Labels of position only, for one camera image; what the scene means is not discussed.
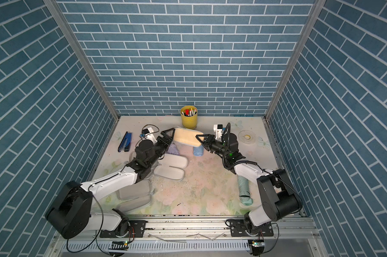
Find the markers in cup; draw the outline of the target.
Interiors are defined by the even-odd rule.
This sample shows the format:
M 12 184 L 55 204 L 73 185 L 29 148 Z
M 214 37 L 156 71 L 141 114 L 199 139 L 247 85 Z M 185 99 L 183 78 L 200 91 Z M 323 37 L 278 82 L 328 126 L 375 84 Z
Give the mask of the markers in cup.
M 197 114 L 197 109 L 193 109 L 193 108 L 183 109 L 183 110 L 181 110 L 181 114 L 184 117 L 193 117 Z

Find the grey open umbrella case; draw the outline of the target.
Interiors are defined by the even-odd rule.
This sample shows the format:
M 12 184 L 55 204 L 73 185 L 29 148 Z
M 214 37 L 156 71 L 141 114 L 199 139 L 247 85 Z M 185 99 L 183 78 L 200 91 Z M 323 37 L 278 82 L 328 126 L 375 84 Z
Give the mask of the grey open umbrella case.
M 134 166 L 137 163 L 138 163 L 137 153 L 131 152 L 129 155 L 129 162 L 128 162 L 127 166 Z

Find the aluminium corner post left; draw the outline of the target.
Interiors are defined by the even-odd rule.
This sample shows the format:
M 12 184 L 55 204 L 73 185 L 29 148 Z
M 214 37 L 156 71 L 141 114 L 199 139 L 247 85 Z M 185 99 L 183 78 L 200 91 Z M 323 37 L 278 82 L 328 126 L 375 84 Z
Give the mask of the aluminium corner post left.
M 113 116 L 114 120 L 116 122 L 118 122 L 120 119 L 119 113 L 117 112 L 111 99 L 107 95 L 107 92 L 105 91 L 104 87 L 102 86 L 100 79 L 98 78 L 96 72 L 94 71 L 92 65 L 90 64 L 82 46 L 80 45 L 78 39 L 76 38 L 74 32 L 72 31 L 72 28 L 70 27 L 67 19 L 65 18 L 64 14 L 62 13 L 57 1 L 44 0 L 43 2 L 45 4 L 45 6 L 48 8 L 50 14 L 54 18 L 58 27 L 62 31 L 63 35 L 65 36 L 66 40 L 68 41 L 70 47 L 72 48 L 72 50 L 75 53 L 76 57 L 78 58 L 79 62 L 82 64 L 86 74 L 89 76 L 94 87 L 96 88 L 96 90 L 98 91 L 100 96 L 102 97 L 104 103 L 106 104 L 106 106 L 107 106 L 108 110 L 110 111 L 111 115 Z

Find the beige zippered umbrella case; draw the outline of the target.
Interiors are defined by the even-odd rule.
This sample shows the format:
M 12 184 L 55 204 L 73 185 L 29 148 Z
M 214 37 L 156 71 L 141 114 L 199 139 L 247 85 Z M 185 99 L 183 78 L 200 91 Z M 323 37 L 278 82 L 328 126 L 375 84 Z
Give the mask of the beige zippered umbrella case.
M 176 127 L 174 134 L 174 141 L 192 146 L 192 147 L 200 147 L 201 143 L 196 138 L 196 135 L 202 135 L 203 133 L 196 130 L 191 130 L 187 128 Z

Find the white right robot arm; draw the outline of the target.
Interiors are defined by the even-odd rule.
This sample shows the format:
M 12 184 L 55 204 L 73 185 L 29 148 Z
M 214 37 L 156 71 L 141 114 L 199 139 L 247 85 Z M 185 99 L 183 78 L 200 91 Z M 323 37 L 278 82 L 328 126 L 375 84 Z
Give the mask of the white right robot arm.
M 302 209 L 302 199 L 286 171 L 263 169 L 257 162 L 247 160 L 239 152 L 237 136 L 231 133 L 229 123 L 220 136 L 198 134 L 196 139 L 205 150 L 221 157 L 225 169 L 258 186 L 261 205 L 244 215 L 250 233 Z

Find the aluminium corner post right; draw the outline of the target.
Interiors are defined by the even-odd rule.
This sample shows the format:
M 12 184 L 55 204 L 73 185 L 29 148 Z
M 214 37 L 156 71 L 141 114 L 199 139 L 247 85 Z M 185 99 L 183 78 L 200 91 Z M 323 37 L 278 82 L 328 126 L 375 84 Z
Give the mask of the aluminium corner post right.
M 273 94 L 272 101 L 270 102 L 268 109 L 266 111 L 265 119 L 267 121 L 269 121 L 273 115 L 275 107 L 277 106 L 277 104 L 279 102 L 280 96 L 283 93 L 284 89 L 286 88 L 287 82 L 290 79 L 290 76 L 295 68 L 295 65 L 298 61 L 298 58 L 301 55 L 301 52 L 302 52 L 302 50 L 303 50 L 303 48 L 308 40 L 308 37 L 313 29 L 315 22 L 318 19 L 320 12 L 322 11 L 322 8 L 324 7 L 325 2 L 326 2 L 325 0 L 316 0 L 314 2 L 314 5 L 312 6 L 312 9 L 311 9 L 309 16 L 308 16 L 308 19 L 307 19 L 307 22 L 301 31 L 301 35 L 299 37 L 299 40 L 297 41 L 297 43 L 295 45 L 295 49 L 293 50 L 293 53 L 289 59 L 287 67 L 282 75 L 280 82 L 278 83 L 278 86 L 277 86 L 275 93 Z

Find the blue black stapler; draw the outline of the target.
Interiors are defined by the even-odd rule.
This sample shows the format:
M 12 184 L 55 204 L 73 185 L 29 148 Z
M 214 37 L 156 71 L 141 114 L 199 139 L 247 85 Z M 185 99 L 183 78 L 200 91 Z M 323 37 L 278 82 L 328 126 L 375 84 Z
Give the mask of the blue black stapler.
M 132 141 L 132 133 L 126 131 L 124 137 L 122 138 L 122 141 L 120 142 L 120 145 L 118 147 L 118 152 L 129 152 L 130 146 Z

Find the light blue umbrella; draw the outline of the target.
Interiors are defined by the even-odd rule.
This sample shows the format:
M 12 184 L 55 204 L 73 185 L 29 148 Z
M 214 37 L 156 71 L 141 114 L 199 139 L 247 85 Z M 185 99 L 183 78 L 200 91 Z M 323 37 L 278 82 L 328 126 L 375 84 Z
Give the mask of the light blue umbrella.
M 196 157 L 200 157 L 204 155 L 204 147 L 203 146 L 198 146 L 193 148 L 193 155 Z

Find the aluminium corner post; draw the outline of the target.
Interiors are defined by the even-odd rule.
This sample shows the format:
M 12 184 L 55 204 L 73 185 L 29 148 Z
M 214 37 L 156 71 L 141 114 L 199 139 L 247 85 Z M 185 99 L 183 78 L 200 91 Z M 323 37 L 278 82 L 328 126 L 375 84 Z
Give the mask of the aluminium corner post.
M 316 0 L 314 2 L 314 5 L 312 6 L 312 9 L 311 9 L 309 16 L 308 16 L 308 19 L 307 19 L 307 22 L 301 31 L 301 35 L 299 37 L 299 40 L 297 41 L 297 43 L 295 45 L 295 49 L 293 50 L 293 53 L 289 59 L 287 67 L 282 75 L 280 82 L 278 83 L 278 86 L 277 86 L 275 93 L 273 94 L 272 101 L 270 102 L 268 109 L 266 111 L 265 119 L 267 121 L 269 121 L 273 115 L 275 107 L 277 106 L 277 104 L 279 102 L 280 96 L 283 93 L 284 89 L 286 88 L 287 82 L 290 79 L 290 76 L 295 68 L 295 65 L 298 61 L 298 58 L 301 55 L 301 52 L 302 52 L 302 50 L 303 50 L 303 48 L 308 40 L 308 37 L 313 29 L 315 22 L 318 19 L 320 12 L 322 11 L 322 8 L 324 7 L 325 2 L 326 2 L 325 0 Z
M 107 106 L 108 110 L 110 111 L 111 115 L 113 116 L 114 120 L 116 122 L 118 122 L 120 119 L 119 113 L 117 112 L 111 99 L 107 95 L 107 92 L 105 91 L 104 87 L 102 86 L 100 79 L 98 78 L 96 72 L 94 71 L 92 65 L 90 64 L 82 46 L 80 45 L 78 39 L 76 38 L 74 32 L 72 31 L 72 28 L 70 27 L 67 19 L 65 18 L 64 14 L 62 13 L 57 1 L 44 0 L 43 2 L 45 4 L 45 6 L 48 8 L 50 14 L 54 18 L 58 27 L 62 31 L 63 35 L 65 36 L 66 40 L 68 41 L 70 47 L 72 48 L 72 50 L 75 53 L 76 57 L 78 58 L 79 62 L 82 64 L 86 74 L 89 76 L 94 87 L 96 88 L 96 90 L 98 91 L 100 96 L 102 97 L 104 103 L 106 104 L 106 106 Z

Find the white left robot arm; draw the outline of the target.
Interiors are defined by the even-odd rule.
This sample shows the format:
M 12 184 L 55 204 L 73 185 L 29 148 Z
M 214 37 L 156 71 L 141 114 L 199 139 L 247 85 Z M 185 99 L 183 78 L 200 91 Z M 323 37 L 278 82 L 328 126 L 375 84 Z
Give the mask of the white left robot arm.
M 108 231 L 124 237 L 129 231 L 129 219 L 119 209 L 94 212 L 104 197 L 127 186 L 143 181 L 157 160 L 164 156 L 174 140 L 175 129 L 161 132 L 156 142 L 143 140 L 136 147 L 136 156 L 119 171 L 99 179 L 66 183 L 45 214 L 45 219 L 63 236 L 71 239 L 83 231 Z

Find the lilac folded umbrella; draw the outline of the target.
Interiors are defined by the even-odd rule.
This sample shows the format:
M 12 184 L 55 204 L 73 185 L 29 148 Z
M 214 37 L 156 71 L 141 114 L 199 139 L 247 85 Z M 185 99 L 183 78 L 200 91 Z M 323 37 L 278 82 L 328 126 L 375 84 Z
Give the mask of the lilac folded umbrella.
M 173 155 L 180 155 L 180 152 L 174 143 L 171 143 L 171 145 L 169 146 L 169 148 L 167 150 L 167 153 L 173 154 Z

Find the grey open case front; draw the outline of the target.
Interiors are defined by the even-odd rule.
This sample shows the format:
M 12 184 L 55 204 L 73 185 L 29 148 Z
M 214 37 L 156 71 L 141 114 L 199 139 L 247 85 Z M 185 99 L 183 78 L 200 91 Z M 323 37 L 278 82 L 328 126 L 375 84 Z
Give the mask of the grey open case front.
M 126 186 L 116 192 L 120 203 L 116 209 L 122 213 L 133 212 L 148 207 L 152 202 L 154 188 L 149 180 Z

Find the aluminium front rail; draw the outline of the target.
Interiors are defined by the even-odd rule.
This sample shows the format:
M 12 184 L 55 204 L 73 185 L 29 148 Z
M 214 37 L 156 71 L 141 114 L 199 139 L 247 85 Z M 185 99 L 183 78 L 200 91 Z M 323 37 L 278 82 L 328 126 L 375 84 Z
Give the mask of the aluminium front rail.
M 247 232 L 238 216 L 134 216 L 134 235 L 102 238 L 83 232 L 68 241 L 57 237 L 45 256 L 129 257 L 132 254 L 229 252 L 261 257 L 326 257 L 312 218 L 288 217 Z

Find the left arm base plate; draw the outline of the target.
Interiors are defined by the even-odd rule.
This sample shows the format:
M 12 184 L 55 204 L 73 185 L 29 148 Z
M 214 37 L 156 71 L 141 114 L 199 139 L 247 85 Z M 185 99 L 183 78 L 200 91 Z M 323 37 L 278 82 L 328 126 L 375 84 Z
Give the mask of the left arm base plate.
M 100 238 L 142 238 L 145 232 L 147 221 L 145 220 L 130 220 L 122 222 L 117 229 L 113 231 L 102 230 Z

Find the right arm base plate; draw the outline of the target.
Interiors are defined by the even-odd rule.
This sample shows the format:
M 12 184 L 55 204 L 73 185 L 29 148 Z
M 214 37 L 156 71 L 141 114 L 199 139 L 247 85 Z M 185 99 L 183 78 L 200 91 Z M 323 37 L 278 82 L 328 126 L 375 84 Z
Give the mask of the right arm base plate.
M 273 237 L 274 232 L 270 222 L 255 227 L 246 219 L 227 219 L 225 225 L 229 228 L 232 237 Z

